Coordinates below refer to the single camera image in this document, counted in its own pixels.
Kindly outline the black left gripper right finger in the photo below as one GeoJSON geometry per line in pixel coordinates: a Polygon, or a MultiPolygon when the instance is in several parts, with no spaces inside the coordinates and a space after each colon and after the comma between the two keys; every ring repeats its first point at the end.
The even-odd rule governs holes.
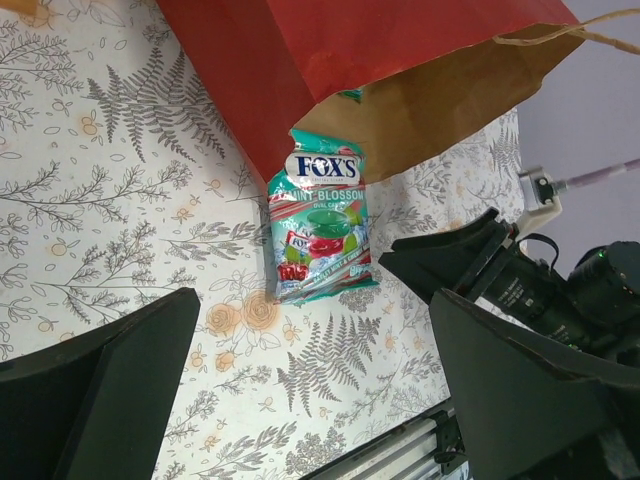
{"type": "Polygon", "coordinates": [[[476,479],[613,479],[639,461],[639,371],[448,290],[429,307],[476,479]]]}

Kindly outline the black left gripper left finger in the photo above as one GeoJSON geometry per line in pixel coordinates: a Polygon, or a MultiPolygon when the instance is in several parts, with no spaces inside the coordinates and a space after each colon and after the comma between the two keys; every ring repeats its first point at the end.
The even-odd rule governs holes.
{"type": "Polygon", "coordinates": [[[2,362],[2,478],[151,478],[198,316],[181,288],[2,362]]]}

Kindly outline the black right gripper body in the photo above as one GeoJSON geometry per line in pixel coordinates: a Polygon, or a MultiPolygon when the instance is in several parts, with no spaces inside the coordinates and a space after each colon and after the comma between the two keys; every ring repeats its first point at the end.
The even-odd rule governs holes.
{"type": "Polygon", "coordinates": [[[465,236],[462,247],[474,254],[462,275],[463,298],[483,298],[540,335],[574,349],[590,348],[590,327],[553,262],[531,259],[519,240],[500,234],[465,236]]]}

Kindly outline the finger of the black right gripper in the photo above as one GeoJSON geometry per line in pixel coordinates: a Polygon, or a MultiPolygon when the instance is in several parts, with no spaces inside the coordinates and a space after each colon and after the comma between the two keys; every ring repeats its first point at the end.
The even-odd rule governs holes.
{"type": "Polygon", "coordinates": [[[379,264],[429,304],[441,289],[477,300],[511,259],[515,225],[488,210],[460,228],[398,239],[379,264]]]}

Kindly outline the teal Fox's mint candy bag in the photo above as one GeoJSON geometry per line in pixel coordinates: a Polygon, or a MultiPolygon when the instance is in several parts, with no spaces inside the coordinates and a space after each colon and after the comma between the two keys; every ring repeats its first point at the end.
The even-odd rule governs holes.
{"type": "Polygon", "coordinates": [[[305,303],[374,286],[360,147],[293,129],[294,148],[268,183],[275,298],[305,303]]]}

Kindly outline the red brown paper bag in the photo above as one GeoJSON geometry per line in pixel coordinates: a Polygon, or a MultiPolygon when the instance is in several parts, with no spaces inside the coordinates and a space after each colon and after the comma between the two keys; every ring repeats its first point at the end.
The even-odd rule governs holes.
{"type": "Polygon", "coordinates": [[[554,0],[162,0],[255,176],[293,129],[359,146],[373,183],[435,157],[528,99],[583,42],[554,0]],[[338,95],[363,88],[361,103],[338,95]]]}

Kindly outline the green yellow candy bag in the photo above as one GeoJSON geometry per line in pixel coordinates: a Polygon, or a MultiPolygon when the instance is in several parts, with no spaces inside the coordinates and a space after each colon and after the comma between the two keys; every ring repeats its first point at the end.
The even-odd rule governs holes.
{"type": "Polygon", "coordinates": [[[363,88],[356,88],[356,89],[352,89],[352,90],[343,90],[343,91],[339,92],[338,95],[340,97],[344,97],[344,98],[349,99],[351,101],[355,101],[357,103],[361,103],[362,100],[363,100],[364,89],[363,88]]]}

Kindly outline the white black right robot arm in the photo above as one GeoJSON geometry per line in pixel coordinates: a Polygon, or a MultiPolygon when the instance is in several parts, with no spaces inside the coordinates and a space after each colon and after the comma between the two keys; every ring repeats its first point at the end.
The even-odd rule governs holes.
{"type": "Polygon", "coordinates": [[[521,249],[494,208],[462,228],[399,239],[379,263],[425,303],[448,289],[483,298],[529,329],[621,365],[639,364],[639,244],[590,249],[568,277],[521,249]]]}

